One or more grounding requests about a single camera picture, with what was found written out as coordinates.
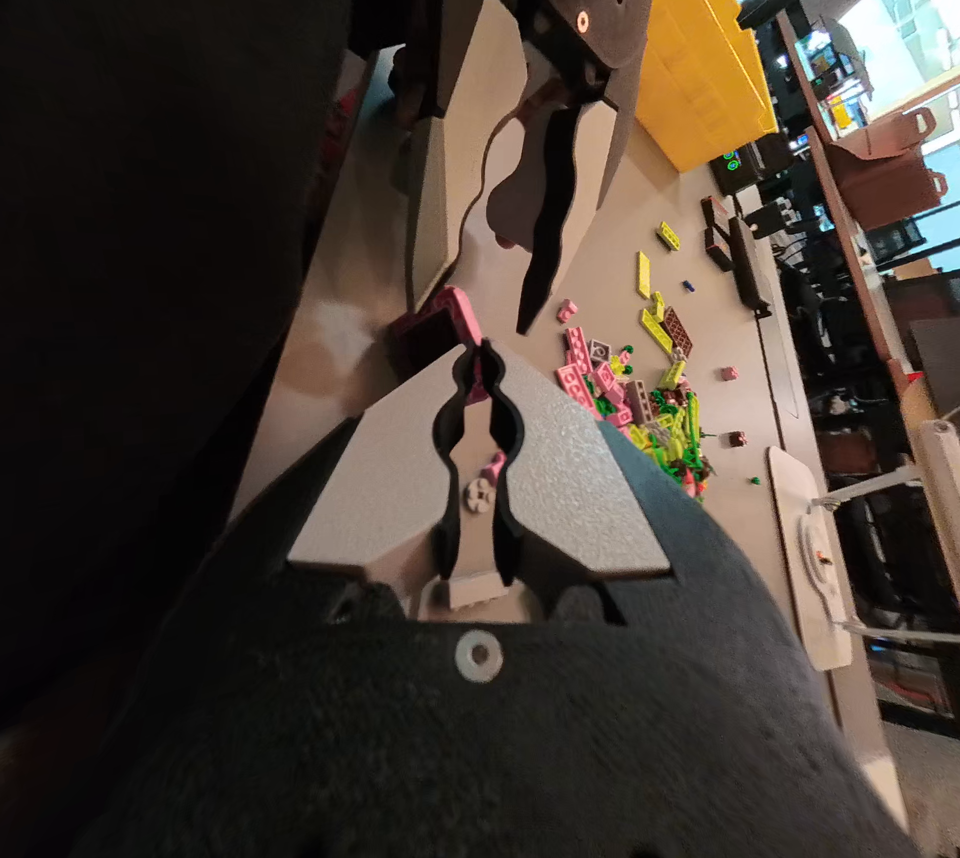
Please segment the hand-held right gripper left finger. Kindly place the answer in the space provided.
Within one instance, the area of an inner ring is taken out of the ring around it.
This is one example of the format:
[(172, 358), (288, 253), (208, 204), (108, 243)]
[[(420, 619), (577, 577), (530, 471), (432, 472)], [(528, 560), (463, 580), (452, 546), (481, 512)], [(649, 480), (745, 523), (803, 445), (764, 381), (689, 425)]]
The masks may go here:
[(478, 347), (460, 344), (366, 409), (287, 562), (389, 587), (448, 579), (461, 543), (451, 453), (464, 434)]

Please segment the yellow plastic bin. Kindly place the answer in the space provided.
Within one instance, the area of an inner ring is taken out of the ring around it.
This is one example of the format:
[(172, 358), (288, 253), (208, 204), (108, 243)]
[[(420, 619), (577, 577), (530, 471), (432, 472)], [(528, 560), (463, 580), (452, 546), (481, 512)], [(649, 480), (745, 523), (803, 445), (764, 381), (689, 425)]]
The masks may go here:
[(778, 130), (737, 0), (653, 0), (636, 119), (679, 173)]

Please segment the long lime plate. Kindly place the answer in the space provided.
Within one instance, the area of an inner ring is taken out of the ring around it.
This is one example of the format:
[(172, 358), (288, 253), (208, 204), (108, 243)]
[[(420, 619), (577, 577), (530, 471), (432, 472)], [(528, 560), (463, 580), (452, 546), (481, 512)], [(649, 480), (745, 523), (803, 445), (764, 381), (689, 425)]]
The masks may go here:
[(640, 314), (640, 324), (643, 330), (654, 340), (666, 356), (673, 353), (674, 342), (664, 329), (662, 323), (656, 319), (650, 309), (644, 308)]

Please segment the wooden office desk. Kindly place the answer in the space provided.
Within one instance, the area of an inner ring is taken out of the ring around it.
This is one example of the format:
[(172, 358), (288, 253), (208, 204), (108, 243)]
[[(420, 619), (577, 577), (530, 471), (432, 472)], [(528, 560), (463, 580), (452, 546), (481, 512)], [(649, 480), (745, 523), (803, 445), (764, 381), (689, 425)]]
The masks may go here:
[(892, 379), (907, 436), (913, 442), (921, 425), (928, 420), (938, 420), (940, 413), (934, 406), (927, 380), (924, 377), (915, 380), (909, 378), (911, 362), (884, 291), (882, 276), (872, 261), (862, 260), (860, 248), (865, 246), (867, 241), (862, 229), (850, 214), (834, 178), (825, 146), (825, 140), (831, 139), (832, 133), (828, 123), (824, 121), (810, 80), (800, 61), (797, 36), (788, 14), (778, 12), (775, 24), (809, 111), (812, 125), (805, 133), (810, 155), (836, 229), (846, 268), (860, 302), (874, 349)]

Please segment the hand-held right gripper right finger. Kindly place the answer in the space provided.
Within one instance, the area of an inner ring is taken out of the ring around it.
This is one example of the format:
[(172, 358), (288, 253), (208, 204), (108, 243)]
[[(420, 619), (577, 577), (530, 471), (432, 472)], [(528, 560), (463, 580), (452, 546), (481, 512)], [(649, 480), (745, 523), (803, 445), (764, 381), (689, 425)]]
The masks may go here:
[(504, 583), (521, 582), (548, 616), (570, 588), (670, 575), (602, 420), (498, 341), (482, 342), (480, 364), (505, 455), (492, 526)]

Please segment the wide pink plate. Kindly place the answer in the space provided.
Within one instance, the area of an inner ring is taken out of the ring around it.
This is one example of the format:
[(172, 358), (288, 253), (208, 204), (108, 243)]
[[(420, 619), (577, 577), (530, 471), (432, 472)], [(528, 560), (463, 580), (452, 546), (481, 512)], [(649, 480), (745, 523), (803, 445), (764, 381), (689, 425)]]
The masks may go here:
[(560, 388), (577, 404), (582, 406), (594, 420), (601, 420), (601, 414), (596, 408), (594, 395), (590, 390), (584, 374), (576, 364), (565, 364), (555, 371)]

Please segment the pile of mixed toy bricks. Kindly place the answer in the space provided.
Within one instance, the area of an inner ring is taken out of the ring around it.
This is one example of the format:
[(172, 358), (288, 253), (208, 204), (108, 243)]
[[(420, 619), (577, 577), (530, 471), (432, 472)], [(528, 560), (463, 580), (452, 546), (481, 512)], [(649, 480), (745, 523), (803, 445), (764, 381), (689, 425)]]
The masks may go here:
[(609, 364), (585, 376), (602, 422), (611, 425), (651, 459), (689, 497), (704, 500), (714, 468), (703, 453), (699, 398), (687, 362), (673, 352), (654, 384), (644, 383), (632, 364), (632, 346), (611, 351)]

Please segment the long flat black device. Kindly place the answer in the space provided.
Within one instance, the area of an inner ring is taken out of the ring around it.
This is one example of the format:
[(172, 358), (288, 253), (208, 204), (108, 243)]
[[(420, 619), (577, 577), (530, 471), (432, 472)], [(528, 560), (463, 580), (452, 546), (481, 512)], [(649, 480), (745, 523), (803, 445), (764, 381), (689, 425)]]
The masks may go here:
[(757, 320), (767, 319), (773, 315), (773, 309), (769, 299), (769, 285), (755, 267), (753, 235), (738, 216), (729, 219), (727, 228), (727, 243), (733, 263), (732, 274), (739, 299)]

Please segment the small black upright device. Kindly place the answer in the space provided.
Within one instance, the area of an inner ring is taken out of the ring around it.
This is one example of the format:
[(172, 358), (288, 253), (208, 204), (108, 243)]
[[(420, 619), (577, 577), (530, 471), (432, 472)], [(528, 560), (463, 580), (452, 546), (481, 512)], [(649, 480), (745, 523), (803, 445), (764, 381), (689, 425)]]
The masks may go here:
[(796, 220), (796, 211), (790, 199), (777, 197), (746, 214), (743, 220), (753, 238), (761, 240), (786, 230)]

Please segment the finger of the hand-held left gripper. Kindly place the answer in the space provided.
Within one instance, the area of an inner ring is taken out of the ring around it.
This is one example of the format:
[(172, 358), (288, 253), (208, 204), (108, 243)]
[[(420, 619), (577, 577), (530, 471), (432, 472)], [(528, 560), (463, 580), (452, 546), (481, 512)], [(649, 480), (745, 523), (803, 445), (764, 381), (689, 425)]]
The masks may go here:
[(458, 262), (464, 224), (483, 191), (488, 149), (515, 115), (528, 77), (516, 18), (502, 0), (482, 0), (444, 115), (414, 128), (408, 300), (429, 299)]
[(555, 104), (540, 149), (542, 200), (532, 228), (516, 332), (526, 335), (563, 282), (602, 204), (626, 148), (635, 117), (642, 58), (610, 73), (592, 101)]

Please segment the black charger case green lights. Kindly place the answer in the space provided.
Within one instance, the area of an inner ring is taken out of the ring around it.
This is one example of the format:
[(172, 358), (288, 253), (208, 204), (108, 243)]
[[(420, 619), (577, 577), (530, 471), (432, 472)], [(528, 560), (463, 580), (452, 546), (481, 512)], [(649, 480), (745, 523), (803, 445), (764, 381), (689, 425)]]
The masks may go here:
[(757, 141), (749, 142), (708, 163), (721, 196), (733, 196), (758, 184), (765, 177), (766, 166)]

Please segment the white stand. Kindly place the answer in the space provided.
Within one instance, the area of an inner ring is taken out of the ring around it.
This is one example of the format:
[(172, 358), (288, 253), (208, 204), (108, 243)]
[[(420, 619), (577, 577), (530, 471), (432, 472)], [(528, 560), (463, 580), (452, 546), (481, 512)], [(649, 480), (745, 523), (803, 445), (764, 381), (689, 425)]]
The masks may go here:
[(823, 492), (808, 466), (782, 449), (766, 451), (798, 635), (818, 672), (851, 664), (853, 636), (958, 646), (957, 633), (870, 628), (848, 612), (841, 589), (843, 557), (834, 549), (829, 529), (834, 513), (855, 499), (895, 486), (919, 485), (950, 585), (958, 592), (958, 433), (949, 418), (924, 420), (913, 430), (911, 442), (916, 463), (832, 492)]

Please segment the brown rectangular plate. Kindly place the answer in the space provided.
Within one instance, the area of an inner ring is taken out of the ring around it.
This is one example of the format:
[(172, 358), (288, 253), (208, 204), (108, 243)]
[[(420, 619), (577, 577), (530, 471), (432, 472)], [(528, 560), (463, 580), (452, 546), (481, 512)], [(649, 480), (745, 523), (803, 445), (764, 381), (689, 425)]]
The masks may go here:
[(685, 361), (690, 360), (693, 342), (674, 307), (666, 307), (661, 327), (670, 338), (672, 351), (678, 354), (679, 359)]

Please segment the pink rounded tile block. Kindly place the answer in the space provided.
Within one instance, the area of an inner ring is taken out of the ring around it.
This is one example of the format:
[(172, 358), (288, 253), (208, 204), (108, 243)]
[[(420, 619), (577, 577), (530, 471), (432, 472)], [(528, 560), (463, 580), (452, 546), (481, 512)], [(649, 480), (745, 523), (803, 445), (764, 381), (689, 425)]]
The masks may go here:
[(408, 311), (389, 324), (386, 346), (390, 366), (405, 382), (460, 345), (479, 348), (483, 336), (465, 291), (440, 289), (420, 311)]

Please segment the person's black jacket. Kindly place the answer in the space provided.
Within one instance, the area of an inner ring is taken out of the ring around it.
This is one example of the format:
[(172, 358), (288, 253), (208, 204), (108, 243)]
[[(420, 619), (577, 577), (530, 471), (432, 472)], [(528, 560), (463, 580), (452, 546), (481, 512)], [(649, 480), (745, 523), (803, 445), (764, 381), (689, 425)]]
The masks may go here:
[(2, 0), (2, 711), (138, 611), (286, 330), (351, 0)]

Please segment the brown plastic bin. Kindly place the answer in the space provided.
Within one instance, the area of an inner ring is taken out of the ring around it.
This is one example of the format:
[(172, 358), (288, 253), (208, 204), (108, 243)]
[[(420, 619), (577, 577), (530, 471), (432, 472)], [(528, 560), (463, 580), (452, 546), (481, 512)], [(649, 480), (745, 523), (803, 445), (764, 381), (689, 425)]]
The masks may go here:
[(840, 195), (864, 231), (935, 208), (949, 192), (947, 177), (928, 168), (922, 153), (936, 125), (931, 109), (919, 107), (825, 145)]

